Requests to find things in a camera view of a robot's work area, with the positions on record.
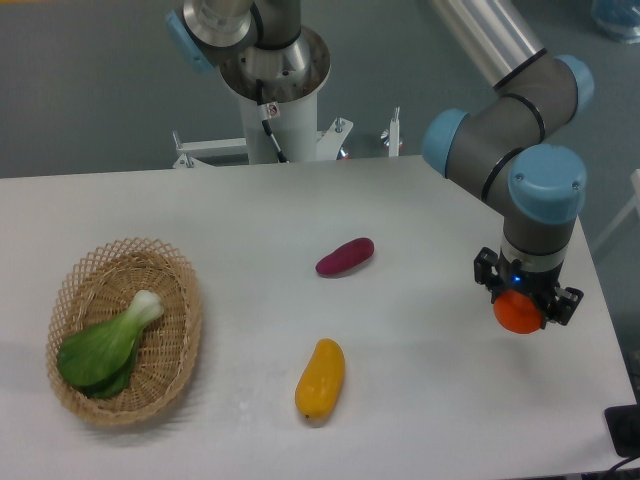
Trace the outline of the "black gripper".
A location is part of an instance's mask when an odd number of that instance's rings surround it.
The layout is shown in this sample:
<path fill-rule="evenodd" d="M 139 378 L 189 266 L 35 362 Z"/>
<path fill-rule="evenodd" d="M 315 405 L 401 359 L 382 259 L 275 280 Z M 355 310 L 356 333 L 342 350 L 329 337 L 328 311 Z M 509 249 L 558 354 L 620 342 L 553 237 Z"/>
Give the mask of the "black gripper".
<path fill-rule="evenodd" d="M 553 269 L 534 272 L 525 270 L 521 261 L 508 261 L 503 252 L 500 255 L 483 247 L 473 262 L 474 281 L 486 288 L 494 303 L 506 291 L 515 291 L 541 304 L 541 328 L 548 323 L 566 326 L 584 298 L 584 292 L 573 287 L 559 285 L 563 263 Z"/>

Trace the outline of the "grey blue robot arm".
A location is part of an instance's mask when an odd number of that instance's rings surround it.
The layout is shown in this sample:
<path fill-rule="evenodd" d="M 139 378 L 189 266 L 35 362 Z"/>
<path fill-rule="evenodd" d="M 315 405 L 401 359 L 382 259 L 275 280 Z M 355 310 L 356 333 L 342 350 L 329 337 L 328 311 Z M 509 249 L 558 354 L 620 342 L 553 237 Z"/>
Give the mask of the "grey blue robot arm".
<path fill-rule="evenodd" d="M 503 217 L 500 249 L 482 249 L 474 261 L 497 321 L 518 334 L 566 325 L 583 294 L 559 275 L 587 174 L 577 154 L 547 138 L 590 102 L 591 72 L 572 56 L 549 55 L 509 1 L 437 1 L 434 9 L 497 99 L 475 115 L 440 113 L 423 158 Z M 251 163 L 337 157 L 347 125 L 317 129 L 328 48 L 303 26 L 298 2 L 186 1 L 166 25 L 192 68 L 218 69 L 235 94 Z"/>

